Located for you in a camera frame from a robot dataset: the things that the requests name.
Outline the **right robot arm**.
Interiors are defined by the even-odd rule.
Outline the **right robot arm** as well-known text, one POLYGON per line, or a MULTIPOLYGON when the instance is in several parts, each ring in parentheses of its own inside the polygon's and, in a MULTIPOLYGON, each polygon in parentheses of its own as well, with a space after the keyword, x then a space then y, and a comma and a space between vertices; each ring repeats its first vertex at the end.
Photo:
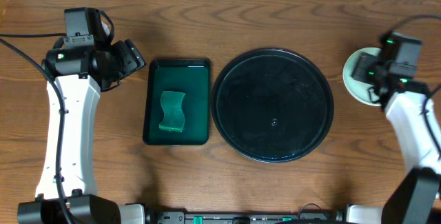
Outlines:
POLYGON ((439 223, 432 210, 440 197, 440 126, 433 92, 414 81, 417 56, 387 55, 378 48, 354 52, 345 63, 343 81, 358 101, 380 106, 392 124, 407 171, 382 207, 351 205, 347 223, 439 223))

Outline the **pale green plate top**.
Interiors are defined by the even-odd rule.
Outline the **pale green plate top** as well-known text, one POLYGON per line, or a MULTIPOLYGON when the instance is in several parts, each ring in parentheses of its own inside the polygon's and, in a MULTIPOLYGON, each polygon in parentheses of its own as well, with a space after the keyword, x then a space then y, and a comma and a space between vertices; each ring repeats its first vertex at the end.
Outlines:
POLYGON ((372 94, 371 99, 369 98, 368 89, 371 87, 371 85, 367 83, 363 83, 360 81, 356 81, 351 76, 353 69, 355 68, 356 62, 358 61, 359 56, 366 52, 367 54, 371 55, 377 55, 380 51, 380 48, 362 48, 357 51, 355 51, 346 61, 343 71, 342 71, 342 78, 344 85, 347 89, 347 91, 350 93, 350 95, 355 98, 357 101, 364 103, 365 105, 371 105, 371 106, 380 106, 379 103, 374 103, 374 101, 377 101, 379 98, 378 96, 372 94))

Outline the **green wavy sponge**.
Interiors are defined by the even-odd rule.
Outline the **green wavy sponge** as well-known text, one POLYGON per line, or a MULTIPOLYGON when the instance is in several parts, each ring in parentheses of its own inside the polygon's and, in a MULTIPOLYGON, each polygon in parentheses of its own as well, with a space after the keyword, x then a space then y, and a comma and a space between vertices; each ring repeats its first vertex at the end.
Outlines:
POLYGON ((176 91, 163 91, 160 104, 163 111, 163 120, 159 129, 166 132, 182 132, 185 127, 185 114, 183 100, 185 93, 176 91))

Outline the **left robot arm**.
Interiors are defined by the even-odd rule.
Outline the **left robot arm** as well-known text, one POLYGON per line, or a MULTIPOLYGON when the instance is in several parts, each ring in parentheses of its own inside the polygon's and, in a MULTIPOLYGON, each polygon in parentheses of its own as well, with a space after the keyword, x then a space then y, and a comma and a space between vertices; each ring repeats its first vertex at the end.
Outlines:
POLYGON ((96 107, 101 92, 145 66, 127 39, 106 48, 53 48, 42 62, 50 120, 42 175, 35 199, 20 203, 19 223, 146 223, 140 203, 118 205, 97 195, 93 170, 96 107))

